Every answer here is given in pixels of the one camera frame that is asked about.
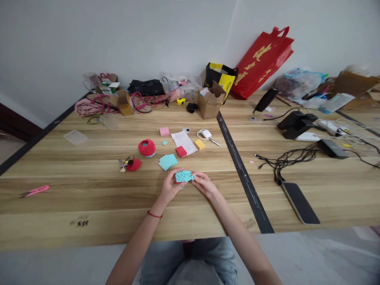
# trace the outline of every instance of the red shopping bag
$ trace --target red shopping bag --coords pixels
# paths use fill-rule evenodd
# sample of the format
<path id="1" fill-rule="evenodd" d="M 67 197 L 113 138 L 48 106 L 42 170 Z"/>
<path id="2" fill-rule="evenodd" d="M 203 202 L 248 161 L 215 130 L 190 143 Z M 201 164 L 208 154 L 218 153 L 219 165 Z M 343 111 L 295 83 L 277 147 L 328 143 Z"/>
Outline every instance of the red shopping bag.
<path id="1" fill-rule="evenodd" d="M 291 56 L 294 39 L 286 37 L 288 32 L 289 27 L 281 31 L 274 27 L 271 34 L 261 33 L 237 65 L 239 74 L 231 88 L 234 98 L 247 100 Z"/>

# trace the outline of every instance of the bag handle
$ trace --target bag handle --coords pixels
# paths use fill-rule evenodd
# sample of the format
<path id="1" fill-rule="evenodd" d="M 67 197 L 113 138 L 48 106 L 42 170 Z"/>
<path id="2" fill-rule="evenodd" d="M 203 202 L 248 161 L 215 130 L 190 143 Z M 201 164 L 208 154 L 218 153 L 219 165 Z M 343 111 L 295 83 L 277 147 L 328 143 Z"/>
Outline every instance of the bag handle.
<path id="1" fill-rule="evenodd" d="M 286 37 L 286 35 L 289 33 L 289 26 L 288 27 L 286 27 L 286 28 L 283 28 L 281 31 L 279 31 L 278 30 L 278 27 L 274 27 L 273 28 L 273 31 L 272 31 L 272 35 L 274 35 L 274 36 L 278 36 L 279 34 L 281 34 L 282 32 L 284 32 L 283 34 L 282 34 L 282 38 L 284 38 L 284 37 Z"/>

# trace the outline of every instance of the white scissors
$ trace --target white scissors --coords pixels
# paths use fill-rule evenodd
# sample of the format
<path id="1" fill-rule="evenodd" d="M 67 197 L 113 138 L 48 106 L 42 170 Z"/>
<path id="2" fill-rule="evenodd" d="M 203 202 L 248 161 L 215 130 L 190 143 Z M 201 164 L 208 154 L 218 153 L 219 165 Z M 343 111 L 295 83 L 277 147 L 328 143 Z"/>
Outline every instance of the white scissors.
<path id="1" fill-rule="evenodd" d="M 220 146 L 220 144 L 218 144 L 215 140 L 211 138 L 211 133 L 209 130 L 201 129 L 199 132 L 197 132 L 197 137 L 199 137 L 200 139 L 208 139 L 216 145 Z"/>

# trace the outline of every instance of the red origami ball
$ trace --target red origami ball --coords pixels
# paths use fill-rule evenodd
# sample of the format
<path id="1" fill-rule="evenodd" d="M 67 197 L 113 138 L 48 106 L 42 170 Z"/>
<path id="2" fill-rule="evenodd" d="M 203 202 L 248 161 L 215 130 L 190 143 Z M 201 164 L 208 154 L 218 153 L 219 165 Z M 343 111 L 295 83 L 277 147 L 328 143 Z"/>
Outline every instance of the red origami ball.
<path id="1" fill-rule="evenodd" d="M 150 139 L 143 140 L 139 143 L 139 151 L 142 156 L 152 157 L 156 154 L 156 145 Z"/>

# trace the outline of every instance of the white wall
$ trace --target white wall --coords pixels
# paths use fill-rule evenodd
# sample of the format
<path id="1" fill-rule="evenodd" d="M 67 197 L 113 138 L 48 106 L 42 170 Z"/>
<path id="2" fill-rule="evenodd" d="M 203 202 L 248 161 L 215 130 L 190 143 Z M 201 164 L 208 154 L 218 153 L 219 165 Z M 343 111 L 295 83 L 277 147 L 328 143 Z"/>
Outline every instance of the white wall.
<path id="1" fill-rule="evenodd" d="M 296 67 L 337 76 L 350 64 L 370 64 L 371 75 L 380 75 L 379 0 L 239 0 L 224 64 L 235 67 L 274 26 L 290 26 L 294 53 L 261 89 Z"/>
<path id="2" fill-rule="evenodd" d="M 4 1 L 0 93 L 34 114 L 43 124 L 29 119 L 44 127 L 87 92 L 83 73 L 115 73 L 124 86 L 132 79 L 158 78 L 161 71 L 200 75 L 209 61 L 223 61 L 235 4 Z"/>
<path id="3" fill-rule="evenodd" d="M 0 102 L 45 127 L 86 93 L 85 72 L 126 86 L 161 71 L 235 67 L 262 31 L 290 26 L 294 67 L 380 74 L 378 0 L 34 0 L 0 9 Z"/>

